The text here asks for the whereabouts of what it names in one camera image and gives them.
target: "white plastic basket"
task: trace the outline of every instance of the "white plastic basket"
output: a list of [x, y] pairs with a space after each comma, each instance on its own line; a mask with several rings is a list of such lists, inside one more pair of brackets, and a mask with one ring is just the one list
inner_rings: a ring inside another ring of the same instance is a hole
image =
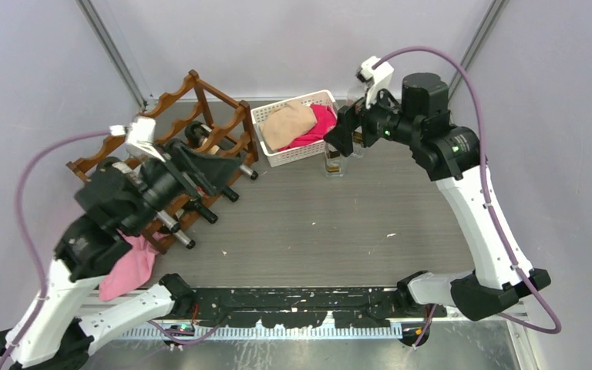
[[267, 117], [269, 117], [269, 113], [271, 113], [272, 110], [295, 100], [305, 105], [321, 104], [323, 106], [330, 106], [332, 107], [332, 111], [335, 112], [335, 115], [337, 114], [335, 98], [332, 97], [332, 94], [328, 90], [321, 90], [311, 94], [297, 96], [293, 99], [287, 99], [281, 102], [269, 104], [267, 106], [261, 106], [259, 108], [252, 109], [251, 116], [253, 116], [253, 126], [255, 127], [255, 133], [257, 134], [257, 138], [260, 140], [260, 146], [262, 146], [264, 155], [269, 159], [269, 165], [271, 167], [280, 166], [281, 164], [294, 162], [295, 160], [302, 160], [303, 158], [323, 153], [325, 145], [323, 140], [319, 140], [306, 146], [301, 146], [300, 148], [283, 150], [281, 152], [274, 152], [264, 143], [264, 137], [260, 131], [260, 124], [263, 123]]

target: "silver metal rod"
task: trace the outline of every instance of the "silver metal rod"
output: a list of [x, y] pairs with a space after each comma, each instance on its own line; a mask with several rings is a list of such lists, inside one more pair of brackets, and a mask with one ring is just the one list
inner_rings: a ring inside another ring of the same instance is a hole
[[244, 173], [244, 175], [246, 175], [248, 177], [253, 176], [253, 169], [250, 168], [249, 166], [242, 163], [241, 166], [239, 166], [239, 169], [241, 170], [242, 173]]
[[166, 226], [169, 231], [173, 232], [175, 230], [176, 225], [178, 225], [178, 221], [175, 218], [171, 217], [165, 210], [161, 210], [157, 213], [157, 219], [160, 220]]
[[[473, 60], [475, 60], [477, 53], [480, 51], [484, 42], [489, 37], [493, 26], [498, 21], [500, 14], [503, 12], [505, 6], [510, 0], [493, 0], [489, 9], [486, 11], [476, 34], [473, 36], [473, 40], [469, 45], [469, 48], [464, 53], [462, 57], [461, 65], [465, 70], [469, 70], [469, 67], [473, 64]], [[462, 75], [459, 72], [455, 71], [455, 75], [452, 77], [452, 80], [449, 85], [449, 99], [452, 99], [452, 96], [455, 94], [457, 89], [459, 88], [459, 84], [462, 82]]]
[[123, 79], [123, 83], [126, 84], [126, 87], [130, 91], [130, 94], [133, 95], [133, 98], [137, 101], [137, 104], [140, 105], [141, 109], [146, 108], [146, 104], [148, 103], [142, 92], [140, 91], [140, 87], [135, 82], [133, 75], [130, 73], [130, 70], [126, 66], [126, 63], [123, 61], [123, 57], [119, 50], [116, 48], [116, 45], [108, 33], [108, 30], [103, 23], [103, 20], [99, 16], [99, 13], [96, 11], [92, 0], [76, 0], [82, 12], [85, 14], [85, 18], [94, 29], [96, 33], [96, 37], [99, 38], [101, 45], [106, 50], [108, 56], [113, 62], [113, 65], [121, 78]]
[[190, 237], [188, 237], [183, 231], [179, 230], [175, 233], [173, 233], [174, 237], [176, 237], [176, 239], [182, 243], [183, 245], [190, 245], [192, 243], [192, 240], [190, 239]]

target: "glass bottle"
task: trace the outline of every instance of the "glass bottle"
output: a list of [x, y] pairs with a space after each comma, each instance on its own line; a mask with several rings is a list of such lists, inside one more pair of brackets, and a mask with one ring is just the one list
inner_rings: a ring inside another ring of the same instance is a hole
[[[353, 106], [358, 100], [364, 97], [364, 86], [355, 85], [348, 90], [346, 96], [346, 106]], [[362, 158], [364, 156], [364, 147], [362, 145], [362, 128], [358, 127], [353, 132], [353, 156], [355, 158]]]
[[324, 146], [324, 170], [326, 177], [342, 177], [346, 174], [348, 158], [330, 143]]

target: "gray floor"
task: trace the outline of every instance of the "gray floor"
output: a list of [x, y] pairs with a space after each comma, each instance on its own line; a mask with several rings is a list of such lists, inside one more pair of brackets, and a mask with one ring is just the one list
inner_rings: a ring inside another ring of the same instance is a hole
[[[160, 127], [189, 109], [167, 111]], [[215, 119], [226, 113], [213, 107]], [[322, 155], [274, 168], [262, 157], [254, 169], [257, 181], [235, 183], [238, 202], [214, 204], [215, 225], [187, 231], [195, 249], [157, 259], [149, 284], [177, 272], [197, 287], [395, 285], [418, 270], [473, 269], [450, 206], [402, 145], [376, 143], [337, 179]]]
[[111, 341], [84, 367], [233, 370], [518, 370], [505, 321], [438, 322], [415, 353], [396, 340], [206, 341], [168, 352], [157, 341]]

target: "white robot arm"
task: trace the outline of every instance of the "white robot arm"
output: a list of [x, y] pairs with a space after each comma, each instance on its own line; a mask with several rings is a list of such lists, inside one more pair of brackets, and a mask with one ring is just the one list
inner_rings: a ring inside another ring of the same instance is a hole
[[76, 193], [85, 214], [69, 225], [55, 247], [45, 297], [39, 292], [17, 325], [0, 331], [0, 356], [14, 361], [10, 369], [79, 369], [130, 328], [167, 315], [185, 317], [193, 310], [189, 285], [178, 274], [167, 274], [133, 299], [76, 317], [86, 296], [130, 250], [122, 234], [138, 236], [157, 218], [178, 241], [193, 247], [164, 208], [182, 193], [216, 196], [238, 171], [241, 160], [195, 153], [180, 139], [153, 144], [154, 127], [155, 121], [146, 117], [137, 117], [129, 127], [110, 127], [111, 134], [126, 135], [131, 154], [144, 157], [141, 171], [106, 158]]
[[[407, 145], [412, 158], [428, 173], [446, 198], [469, 245], [474, 271], [433, 274], [420, 271], [399, 282], [404, 304], [444, 304], [457, 307], [467, 318], [480, 320], [517, 303], [530, 290], [516, 270], [537, 289], [550, 284], [547, 271], [534, 269], [523, 255], [504, 221], [493, 193], [489, 168], [486, 180], [492, 193], [485, 204], [479, 168], [479, 138], [469, 128], [450, 122], [448, 86], [432, 73], [406, 76], [402, 104], [387, 90], [393, 68], [375, 56], [364, 61], [357, 78], [364, 98], [338, 112], [337, 126], [325, 136], [343, 155], [352, 153], [352, 133], [362, 128], [363, 146], [380, 138]], [[498, 216], [518, 265], [513, 266], [492, 222], [488, 207]]]

